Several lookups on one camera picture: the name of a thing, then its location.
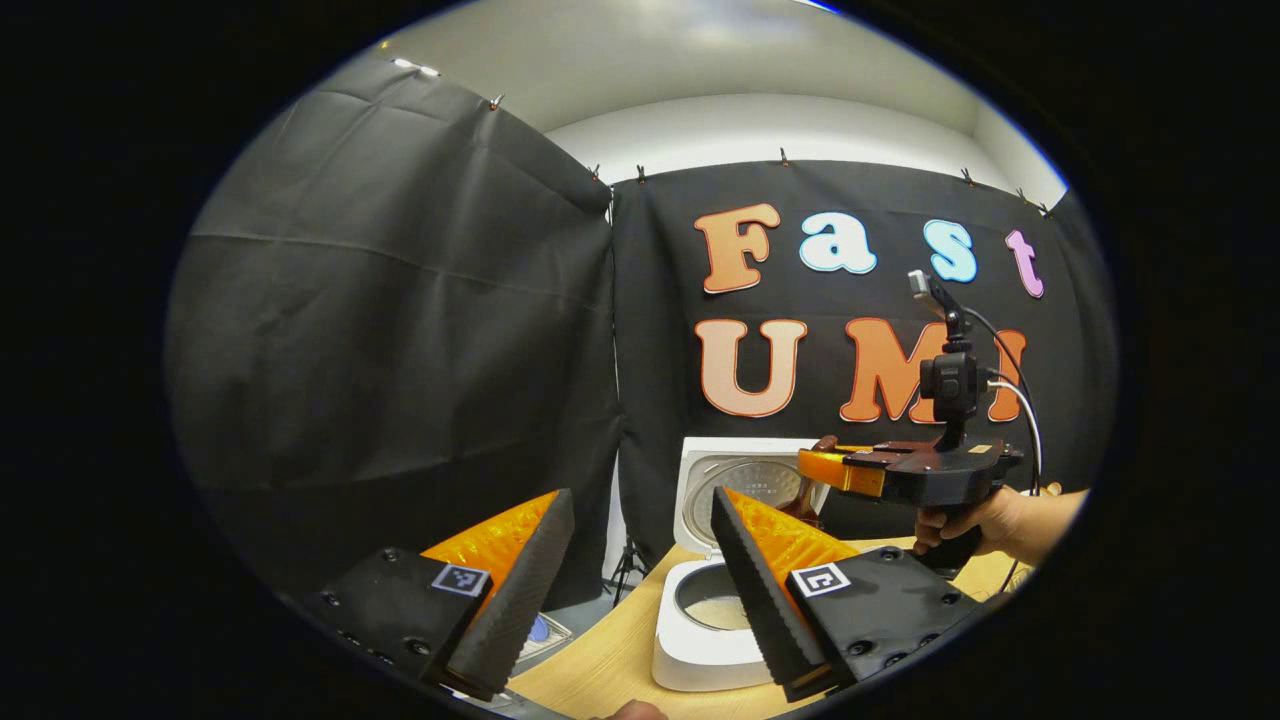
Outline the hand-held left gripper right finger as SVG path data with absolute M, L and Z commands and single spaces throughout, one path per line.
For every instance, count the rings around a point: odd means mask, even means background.
M 951 641 L 986 605 L 895 546 L 859 552 L 719 487 L 710 525 L 773 682 L 799 702 L 892 673 Z

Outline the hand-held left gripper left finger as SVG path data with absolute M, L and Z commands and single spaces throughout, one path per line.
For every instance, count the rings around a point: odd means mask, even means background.
M 407 680 L 488 701 L 506 689 L 575 530 L 568 489 L 429 550 L 375 550 L 301 603 Z

